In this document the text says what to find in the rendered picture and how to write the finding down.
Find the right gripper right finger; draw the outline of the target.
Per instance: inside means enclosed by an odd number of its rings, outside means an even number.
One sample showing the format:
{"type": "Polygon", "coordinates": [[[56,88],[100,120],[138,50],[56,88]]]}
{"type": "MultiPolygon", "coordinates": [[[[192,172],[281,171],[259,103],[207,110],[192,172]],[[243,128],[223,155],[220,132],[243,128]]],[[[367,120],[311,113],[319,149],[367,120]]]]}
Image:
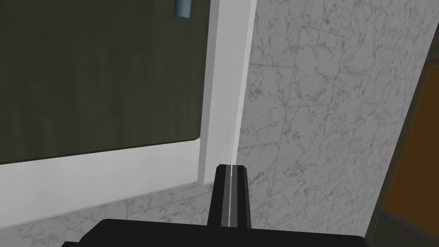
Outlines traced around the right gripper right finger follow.
{"type": "Polygon", "coordinates": [[[232,167],[230,226],[252,228],[247,169],[245,166],[232,167]]]}

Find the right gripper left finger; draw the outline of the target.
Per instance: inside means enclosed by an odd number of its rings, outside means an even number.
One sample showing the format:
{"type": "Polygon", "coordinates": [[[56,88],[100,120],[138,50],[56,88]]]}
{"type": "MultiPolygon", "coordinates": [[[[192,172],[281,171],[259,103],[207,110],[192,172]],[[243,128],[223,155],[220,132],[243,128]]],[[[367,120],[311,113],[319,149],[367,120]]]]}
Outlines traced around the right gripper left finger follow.
{"type": "Polygon", "coordinates": [[[220,164],[216,168],[207,226],[229,226],[231,166],[220,164]]]}

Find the dark olive door leaf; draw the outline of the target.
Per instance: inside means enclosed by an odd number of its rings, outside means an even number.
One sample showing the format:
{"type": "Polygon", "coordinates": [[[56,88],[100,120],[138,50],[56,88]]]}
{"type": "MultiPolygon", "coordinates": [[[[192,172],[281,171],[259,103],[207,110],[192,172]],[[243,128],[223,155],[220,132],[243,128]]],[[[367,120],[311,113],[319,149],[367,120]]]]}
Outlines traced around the dark olive door leaf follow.
{"type": "Polygon", "coordinates": [[[200,137],[209,11],[0,0],[0,164],[200,137]]]}

